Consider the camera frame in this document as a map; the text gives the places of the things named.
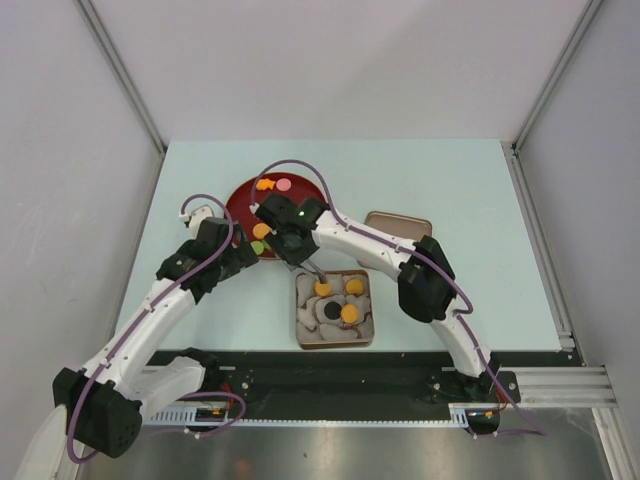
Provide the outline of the right aluminium frame post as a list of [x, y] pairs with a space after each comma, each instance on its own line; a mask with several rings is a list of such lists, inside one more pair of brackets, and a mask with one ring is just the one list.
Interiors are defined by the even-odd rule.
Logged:
[[511, 149], [515, 154], [519, 154], [522, 151], [534, 127], [541, 119], [555, 91], [569, 70], [592, 25], [606, 4], [607, 1], [605, 0], [589, 0], [586, 2], [532, 107], [511, 142]]

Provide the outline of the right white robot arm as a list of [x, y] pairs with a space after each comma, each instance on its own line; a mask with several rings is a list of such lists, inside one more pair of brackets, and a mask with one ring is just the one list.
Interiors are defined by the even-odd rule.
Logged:
[[341, 214], [331, 201], [314, 198], [297, 204], [271, 193], [252, 202], [250, 211], [270, 228], [266, 240], [276, 256], [292, 267], [330, 250], [385, 274], [397, 285], [400, 309], [429, 325], [446, 347], [455, 371], [454, 393], [484, 401], [496, 391], [499, 364], [466, 322], [474, 306], [437, 240], [386, 234]]

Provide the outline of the round red plate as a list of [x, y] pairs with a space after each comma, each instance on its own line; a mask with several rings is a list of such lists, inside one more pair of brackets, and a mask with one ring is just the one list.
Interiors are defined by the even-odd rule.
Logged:
[[[269, 178], [275, 181], [280, 178], [288, 178], [291, 180], [292, 186], [291, 189], [286, 192], [280, 192], [276, 188], [276, 185], [273, 190], [258, 191], [257, 189], [255, 189], [255, 200], [257, 202], [261, 202], [271, 193], [283, 195], [287, 199], [294, 201], [296, 204], [301, 203], [306, 198], [325, 200], [324, 194], [316, 186], [316, 184], [300, 175], [285, 172], [270, 172], [264, 174], [261, 178]], [[255, 217], [254, 214], [250, 211], [250, 205], [252, 204], [251, 192], [254, 181], [254, 178], [250, 178], [239, 187], [237, 187], [227, 200], [226, 207], [231, 213], [232, 218], [242, 227], [250, 242], [250, 245], [252, 241], [261, 241], [264, 244], [265, 250], [262, 255], [258, 256], [258, 258], [260, 260], [275, 260], [276, 256], [271, 248], [267, 245], [265, 238], [262, 240], [258, 240], [252, 233], [252, 229], [256, 224], [264, 223], [257, 217]]]

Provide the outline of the black round cookie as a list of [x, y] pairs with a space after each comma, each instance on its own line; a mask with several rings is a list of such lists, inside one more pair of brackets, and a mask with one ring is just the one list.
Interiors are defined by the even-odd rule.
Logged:
[[322, 312], [328, 321], [336, 321], [341, 319], [341, 309], [342, 306], [338, 302], [330, 301], [324, 305]]

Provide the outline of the orange round cookie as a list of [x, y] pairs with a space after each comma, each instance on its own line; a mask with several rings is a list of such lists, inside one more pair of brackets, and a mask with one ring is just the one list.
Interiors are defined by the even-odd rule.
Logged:
[[262, 240], [270, 233], [270, 227], [265, 223], [258, 223], [253, 227], [252, 233], [256, 239]]
[[340, 312], [341, 319], [346, 324], [355, 324], [359, 319], [359, 309], [353, 304], [345, 304]]
[[358, 278], [349, 279], [345, 283], [345, 290], [349, 295], [362, 295], [364, 293], [364, 283]]
[[331, 285], [329, 283], [316, 282], [314, 284], [314, 292], [320, 297], [327, 297], [331, 294]]

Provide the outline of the gold square cookie tin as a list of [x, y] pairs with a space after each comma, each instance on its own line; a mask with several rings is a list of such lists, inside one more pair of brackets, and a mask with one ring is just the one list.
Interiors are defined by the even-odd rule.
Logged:
[[364, 347], [375, 335], [369, 275], [341, 270], [295, 278], [295, 335], [304, 350]]

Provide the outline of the aluminium frame post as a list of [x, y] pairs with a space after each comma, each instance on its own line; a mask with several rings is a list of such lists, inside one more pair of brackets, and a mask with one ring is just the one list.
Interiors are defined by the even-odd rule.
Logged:
[[160, 130], [95, 3], [91, 0], [74, 0], [73, 4], [85, 22], [148, 140], [160, 158], [163, 159], [166, 156], [168, 146], [163, 141]]
[[606, 4], [607, 1], [605, 0], [589, 0], [586, 2], [532, 107], [511, 142], [511, 149], [515, 154], [519, 154], [522, 151], [534, 127], [541, 119], [555, 91], [569, 70], [592, 25]]

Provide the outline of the left aluminium frame post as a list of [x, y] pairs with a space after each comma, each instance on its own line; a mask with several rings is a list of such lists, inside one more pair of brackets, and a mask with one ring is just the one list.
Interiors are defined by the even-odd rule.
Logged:
[[74, 0], [73, 4], [85, 22], [148, 140], [160, 158], [163, 159], [166, 156], [168, 146], [163, 141], [160, 130], [95, 3], [91, 0]]

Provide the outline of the metal tongs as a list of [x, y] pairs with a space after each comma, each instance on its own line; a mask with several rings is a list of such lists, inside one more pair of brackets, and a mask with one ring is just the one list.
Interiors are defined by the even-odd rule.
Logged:
[[315, 276], [316, 280], [321, 284], [326, 284], [328, 282], [326, 272], [320, 269], [311, 259], [307, 259], [300, 264], [289, 265], [288, 269], [290, 271], [302, 270]]

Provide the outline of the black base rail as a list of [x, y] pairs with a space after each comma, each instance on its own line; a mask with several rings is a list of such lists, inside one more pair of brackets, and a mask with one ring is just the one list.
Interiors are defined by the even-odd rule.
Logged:
[[184, 355], [205, 366], [204, 390], [223, 385], [258, 421], [386, 422], [442, 420], [454, 403], [500, 400], [495, 385], [517, 382], [510, 371], [466, 380], [444, 353], [232, 352], [161, 350], [164, 366]]

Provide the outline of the pink round cookie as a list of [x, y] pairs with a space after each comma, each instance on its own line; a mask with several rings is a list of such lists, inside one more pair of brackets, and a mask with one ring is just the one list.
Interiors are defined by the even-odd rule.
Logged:
[[292, 186], [291, 180], [288, 178], [280, 178], [276, 181], [276, 188], [280, 192], [289, 191], [291, 189], [291, 186]]

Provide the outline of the green round cookie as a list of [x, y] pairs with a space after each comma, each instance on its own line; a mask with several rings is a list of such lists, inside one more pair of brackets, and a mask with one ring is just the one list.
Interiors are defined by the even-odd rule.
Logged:
[[258, 256], [262, 255], [265, 250], [265, 246], [261, 241], [252, 241], [251, 247], [253, 248], [255, 254]]

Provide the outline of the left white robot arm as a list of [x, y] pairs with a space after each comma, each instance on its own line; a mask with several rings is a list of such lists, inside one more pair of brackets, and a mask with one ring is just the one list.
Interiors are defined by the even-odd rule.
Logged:
[[52, 383], [54, 403], [67, 412], [69, 457], [80, 442], [110, 458], [123, 455], [142, 424], [176, 400], [207, 400], [221, 387], [214, 357], [194, 348], [155, 373], [143, 372], [173, 328], [220, 282], [257, 263], [240, 224], [206, 216], [192, 220], [192, 239], [166, 258], [142, 304], [81, 368], [62, 369]]

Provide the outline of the orange fish cookie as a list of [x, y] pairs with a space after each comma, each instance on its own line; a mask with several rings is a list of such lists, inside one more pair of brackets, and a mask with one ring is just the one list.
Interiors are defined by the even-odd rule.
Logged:
[[258, 191], [273, 190], [275, 185], [276, 185], [275, 180], [271, 180], [269, 178], [261, 178], [256, 183], [256, 189]]

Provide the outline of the gold tin lid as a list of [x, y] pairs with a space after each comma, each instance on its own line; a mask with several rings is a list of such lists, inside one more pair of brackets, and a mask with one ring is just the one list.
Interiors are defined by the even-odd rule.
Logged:
[[385, 234], [413, 241], [433, 234], [433, 226], [428, 220], [397, 213], [371, 211], [366, 216], [364, 224]]

